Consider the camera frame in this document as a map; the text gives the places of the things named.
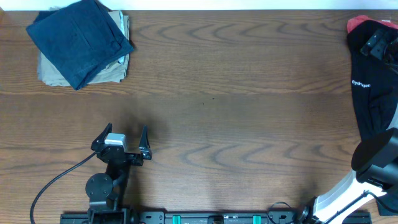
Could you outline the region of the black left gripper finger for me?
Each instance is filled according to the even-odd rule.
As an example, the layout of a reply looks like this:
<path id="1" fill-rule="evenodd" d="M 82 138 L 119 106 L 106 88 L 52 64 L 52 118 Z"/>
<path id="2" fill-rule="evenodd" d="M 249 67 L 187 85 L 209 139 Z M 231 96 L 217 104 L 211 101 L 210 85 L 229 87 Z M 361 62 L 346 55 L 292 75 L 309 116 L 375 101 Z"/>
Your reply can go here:
<path id="1" fill-rule="evenodd" d="M 107 144 L 105 143 L 105 139 L 109 133 L 112 132 L 113 125 L 108 123 L 104 130 L 98 135 L 98 137 L 92 142 L 91 150 L 94 152 L 101 152 L 103 151 Z"/>
<path id="2" fill-rule="evenodd" d="M 144 160 L 152 159 L 152 150 L 150 148 L 149 140 L 148 140 L 148 132 L 147 126 L 144 125 L 142 129 L 141 138 L 139 141 L 139 150 L 141 152 L 142 158 Z"/>

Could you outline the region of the dark blue trousers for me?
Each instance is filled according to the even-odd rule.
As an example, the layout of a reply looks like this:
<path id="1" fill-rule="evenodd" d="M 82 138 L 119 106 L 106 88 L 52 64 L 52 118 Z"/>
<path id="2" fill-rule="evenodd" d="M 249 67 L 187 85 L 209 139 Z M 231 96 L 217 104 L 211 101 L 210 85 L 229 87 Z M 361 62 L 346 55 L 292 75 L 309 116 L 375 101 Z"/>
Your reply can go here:
<path id="1" fill-rule="evenodd" d="M 95 0 L 41 11 L 26 31 L 74 90 L 87 86 L 108 64 L 134 51 L 108 11 Z"/>

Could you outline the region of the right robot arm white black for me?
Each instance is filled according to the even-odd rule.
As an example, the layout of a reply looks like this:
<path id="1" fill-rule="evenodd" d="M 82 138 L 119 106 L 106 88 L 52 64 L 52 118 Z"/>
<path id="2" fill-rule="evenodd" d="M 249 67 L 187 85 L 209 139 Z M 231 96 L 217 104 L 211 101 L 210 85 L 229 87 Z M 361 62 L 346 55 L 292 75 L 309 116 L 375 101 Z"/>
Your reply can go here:
<path id="1" fill-rule="evenodd" d="M 361 142 L 349 173 L 330 191 L 312 199 L 297 223 L 343 223 L 375 199 L 389 213 L 397 207 L 397 29 L 367 21 L 347 36 L 351 90 Z"/>

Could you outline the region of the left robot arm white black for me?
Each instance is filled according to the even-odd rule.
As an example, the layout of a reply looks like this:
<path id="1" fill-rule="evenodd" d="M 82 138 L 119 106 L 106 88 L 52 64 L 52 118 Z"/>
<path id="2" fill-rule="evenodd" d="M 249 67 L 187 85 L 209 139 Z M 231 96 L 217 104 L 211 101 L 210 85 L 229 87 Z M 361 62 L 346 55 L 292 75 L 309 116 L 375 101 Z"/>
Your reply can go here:
<path id="1" fill-rule="evenodd" d="M 131 208 L 123 207 L 130 168 L 142 166 L 152 159 L 147 126 L 143 126 L 139 141 L 139 153 L 127 152 L 126 136 L 112 132 L 109 123 L 92 142 L 95 156 L 107 164 L 104 173 L 91 176 L 86 183 L 89 197 L 89 223 L 139 223 L 139 215 Z"/>

